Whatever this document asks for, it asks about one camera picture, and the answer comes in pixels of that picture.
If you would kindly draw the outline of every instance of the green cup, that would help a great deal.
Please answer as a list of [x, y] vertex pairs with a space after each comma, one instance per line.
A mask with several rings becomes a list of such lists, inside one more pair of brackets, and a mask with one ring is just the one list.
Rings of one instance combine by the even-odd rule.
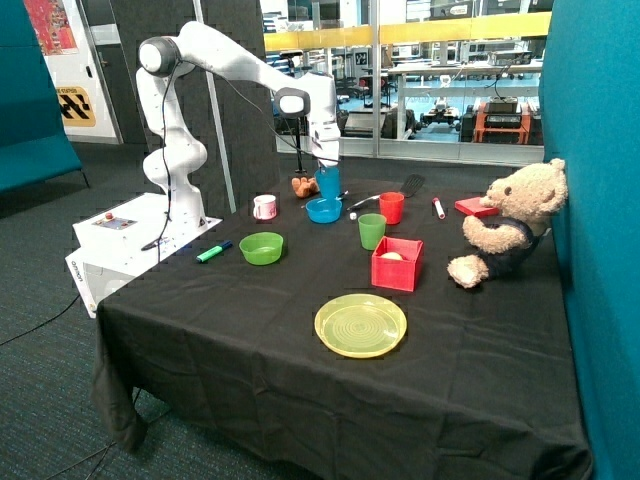
[[379, 213], [367, 213], [358, 217], [358, 227], [360, 229], [360, 243], [366, 250], [375, 250], [384, 236], [387, 228], [387, 219]]

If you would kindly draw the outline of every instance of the sign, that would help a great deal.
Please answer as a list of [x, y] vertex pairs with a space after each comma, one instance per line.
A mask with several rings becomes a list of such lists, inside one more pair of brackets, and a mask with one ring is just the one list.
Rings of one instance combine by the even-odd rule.
[[91, 109], [87, 91], [82, 87], [56, 88], [58, 103], [65, 127], [94, 127], [96, 117]]
[[24, 0], [42, 55], [78, 53], [62, 0]]
[[369, 65], [369, 53], [356, 52], [356, 65]]

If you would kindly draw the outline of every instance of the black tablecloth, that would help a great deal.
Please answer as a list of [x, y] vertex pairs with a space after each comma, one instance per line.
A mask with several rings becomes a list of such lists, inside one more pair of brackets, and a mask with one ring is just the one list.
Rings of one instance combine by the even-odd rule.
[[[345, 206], [400, 187], [343, 186]], [[145, 434], [131, 401], [137, 386], [187, 421], [326, 479], [588, 477], [551, 237], [510, 277], [457, 287], [446, 265], [473, 248], [453, 202], [470, 195], [427, 182], [387, 228], [424, 241], [418, 288], [376, 288], [357, 222], [343, 212], [337, 223], [313, 224], [288, 182], [274, 192], [271, 222], [238, 212], [100, 304], [92, 398], [124, 448]], [[258, 231], [284, 236], [278, 263], [244, 261], [237, 245]], [[234, 247], [196, 263], [224, 240]], [[407, 334], [384, 357], [342, 358], [316, 336], [318, 309], [350, 293], [390, 298], [405, 312]]]

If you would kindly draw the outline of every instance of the green bowl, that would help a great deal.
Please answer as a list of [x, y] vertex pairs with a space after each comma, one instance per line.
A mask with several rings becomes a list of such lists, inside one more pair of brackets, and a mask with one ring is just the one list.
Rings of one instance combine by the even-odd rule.
[[269, 265], [277, 262], [282, 255], [284, 239], [277, 233], [260, 232], [244, 237], [240, 250], [251, 265]]

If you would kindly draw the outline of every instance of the pink cup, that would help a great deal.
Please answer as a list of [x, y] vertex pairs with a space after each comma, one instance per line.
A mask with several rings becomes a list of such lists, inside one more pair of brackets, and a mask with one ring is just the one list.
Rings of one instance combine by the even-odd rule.
[[275, 195], [259, 195], [253, 199], [253, 216], [257, 220], [271, 220], [276, 214]]
[[387, 219], [387, 225], [396, 225], [402, 220], [404, 209], [404, 195], [397, 192], [387, 192], [380, 195], [380, 213]]

